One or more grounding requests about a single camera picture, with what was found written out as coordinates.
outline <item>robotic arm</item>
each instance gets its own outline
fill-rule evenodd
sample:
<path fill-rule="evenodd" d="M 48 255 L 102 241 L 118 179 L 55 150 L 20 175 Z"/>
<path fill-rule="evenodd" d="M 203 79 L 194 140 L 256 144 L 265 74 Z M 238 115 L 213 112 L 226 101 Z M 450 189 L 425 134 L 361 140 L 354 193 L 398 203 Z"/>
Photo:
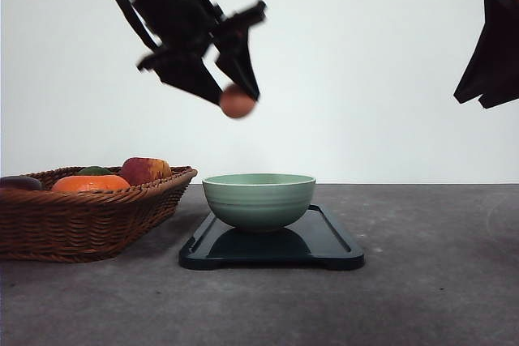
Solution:
<path fill-rule="evenodd" d="M 252 100 L 258 100 L 248 31 L 264 20 L 265 3 L 258 1 L 228 18 L 209 0 L 116 1 L 152 51 L 138 65 L 140 70 L 154 70 L 163 83 L 218 105 L 221 89 L 202 61 L 208 47 L 215 45 L 220 52 L 217 66 Z M 490 108 L 519 98 L 519 0 L 485 0 L 485 17 L 454 96 L 460 103 L 481 96 L 481 105 Z"/>
<path fill-rule="evenodd" d="M 264 20 L 264 2 L 258 1 L 229 18 L 209 0 L 116 2 L 152 51 L 137 66 L 140 70 L 154 70 L 163 83 L 218 105 L 221 89 L 202 61 L 208 47 L 215 45 L 220 52 L 217 66 L 250 98 L 258 100 L 260 91 L 251 66 L 248 31 Z"/>
<path fill-rule="evenodd" d="M 488 109 L 519 99 L 519 0 L 485 0 L 486 23 L 454 96 Z"/>

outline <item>wicker basket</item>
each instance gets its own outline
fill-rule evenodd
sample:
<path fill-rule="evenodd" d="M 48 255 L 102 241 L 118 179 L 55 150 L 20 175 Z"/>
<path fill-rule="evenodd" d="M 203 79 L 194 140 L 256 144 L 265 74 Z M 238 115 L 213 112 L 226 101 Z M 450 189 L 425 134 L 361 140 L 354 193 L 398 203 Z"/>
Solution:
<path fill-rule="evenodd" d="M 0 192 L 0 258 L 86 263 L 112 258 L 173 215 L 196 170 L 116 191 L 79 193 L 48 189 L 78 172 L 70 167 L 31 173 L 42 191 Z M 109 168 L 118 173 L 120 167 Z"/>

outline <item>red apple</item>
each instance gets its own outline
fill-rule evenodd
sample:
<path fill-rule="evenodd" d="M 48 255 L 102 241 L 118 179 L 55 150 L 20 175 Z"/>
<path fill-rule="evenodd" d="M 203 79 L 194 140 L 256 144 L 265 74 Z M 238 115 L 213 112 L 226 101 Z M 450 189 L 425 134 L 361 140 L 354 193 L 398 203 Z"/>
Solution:
<path fill-rule="evenodd" d="M 119 176 L 131 186 L 139 186 L 171 176 L 171 168 L 166 161 L 158 158 L 131 157 L 124 161 Z"/>

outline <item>egg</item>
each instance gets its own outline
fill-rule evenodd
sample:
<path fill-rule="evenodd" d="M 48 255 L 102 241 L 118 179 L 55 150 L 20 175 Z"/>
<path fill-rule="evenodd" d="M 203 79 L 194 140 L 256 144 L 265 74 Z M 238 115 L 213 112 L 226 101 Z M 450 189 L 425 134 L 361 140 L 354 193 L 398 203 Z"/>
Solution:
<path fill-rule="evenodd" d="M 220 96 L 220 108 L 231 118 L 244 117 L 253 110 L 256 102 L 238 85 L 230 84 Z"/>

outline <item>white backdrop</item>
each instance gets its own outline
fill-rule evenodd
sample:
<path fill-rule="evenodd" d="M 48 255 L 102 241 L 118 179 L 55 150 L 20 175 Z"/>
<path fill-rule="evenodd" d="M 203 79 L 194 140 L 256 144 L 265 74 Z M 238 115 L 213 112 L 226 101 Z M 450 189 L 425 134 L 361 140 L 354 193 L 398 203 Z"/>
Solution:
<path fill-rule="evenodd" d="M 256 0 L 213 1 L 229 14 Z M 262 96 L 236 121 L 140 74 L 147 49 L 114 0 L 2 0 L 2 175 L 156 156 L 197 168 L 194 182 L 519 180 L 519 101 L 453 98 L 483 0 L 264 1 L 251 32 Z"/>

